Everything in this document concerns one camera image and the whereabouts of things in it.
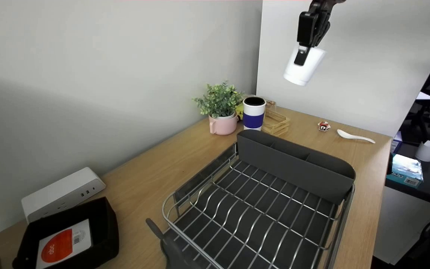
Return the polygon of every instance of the pink flower pot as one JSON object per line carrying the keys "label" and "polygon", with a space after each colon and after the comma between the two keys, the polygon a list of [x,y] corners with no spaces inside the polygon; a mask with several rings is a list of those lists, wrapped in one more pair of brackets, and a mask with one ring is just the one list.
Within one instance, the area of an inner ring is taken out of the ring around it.
{"label": "pink flower pot", "polygon": [[210,133],[226,136],[233,133],[237,129],[237,121],[239,118],[234,113],[228,117],[217,117],[216,119],[208,116],[210,121]]}

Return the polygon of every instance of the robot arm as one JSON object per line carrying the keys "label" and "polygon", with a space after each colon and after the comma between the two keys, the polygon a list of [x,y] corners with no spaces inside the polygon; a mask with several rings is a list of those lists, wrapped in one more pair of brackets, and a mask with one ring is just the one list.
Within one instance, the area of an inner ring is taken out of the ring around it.
{"label": "robot arm", "polygon": [[330,29],[333,6],[346,0],[313,0],[307,12],[300,14],[297,42],[300,43],[295,64],[304,65],[309,49],[316,47]]}

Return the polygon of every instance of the wire dish rack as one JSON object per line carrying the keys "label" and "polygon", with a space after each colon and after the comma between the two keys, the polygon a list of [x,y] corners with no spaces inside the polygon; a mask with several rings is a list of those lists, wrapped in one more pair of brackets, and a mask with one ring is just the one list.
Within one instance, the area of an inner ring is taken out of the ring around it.
{"label": "wire dish rack", "polygon": [[336,204],[250,164],[250,158],[241,160],[239,144],[240,137],[164,201],[165,233],[148,220],[161,239],[167,268],[332,267],[353,180]]}

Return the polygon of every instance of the orange label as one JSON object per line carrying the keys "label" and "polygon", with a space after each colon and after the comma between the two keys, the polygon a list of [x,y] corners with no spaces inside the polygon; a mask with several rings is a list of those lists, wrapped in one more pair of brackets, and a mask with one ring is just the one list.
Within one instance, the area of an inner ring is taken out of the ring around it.
{"label": "orange label", "polygon": [[72,253],[72,229],[64,230],[51,238],[43,248],[44,262],[58,262]]}

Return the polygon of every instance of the power outlet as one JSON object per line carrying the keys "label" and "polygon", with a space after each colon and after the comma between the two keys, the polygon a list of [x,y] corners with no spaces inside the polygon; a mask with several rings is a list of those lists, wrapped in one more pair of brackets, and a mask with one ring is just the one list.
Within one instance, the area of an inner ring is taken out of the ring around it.
{"label": "power outlet", "polygon": [[28,223],[82,203],[106,188],[88,167],[22,199]]}

